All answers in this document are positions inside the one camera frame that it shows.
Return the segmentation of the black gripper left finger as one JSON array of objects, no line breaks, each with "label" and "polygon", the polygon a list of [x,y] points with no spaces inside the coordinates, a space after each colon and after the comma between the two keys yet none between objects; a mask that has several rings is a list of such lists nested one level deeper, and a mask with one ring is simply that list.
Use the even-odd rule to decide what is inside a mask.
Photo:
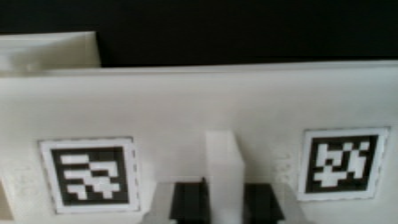
[{"label": "black gripper left finger", "polygon": [[168,219],[175,224],[209,224],[209,192],[205,179],[173,185]]}]

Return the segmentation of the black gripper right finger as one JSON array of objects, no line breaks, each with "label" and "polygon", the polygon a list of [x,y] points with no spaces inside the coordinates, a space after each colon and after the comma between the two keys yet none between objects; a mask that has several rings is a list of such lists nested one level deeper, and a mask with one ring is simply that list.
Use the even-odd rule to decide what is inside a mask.
[{"label": "black gripper right finger", "polygon": [[276,224],[284,213],[271,186],[248,183],[243,190],[243,224]]}]

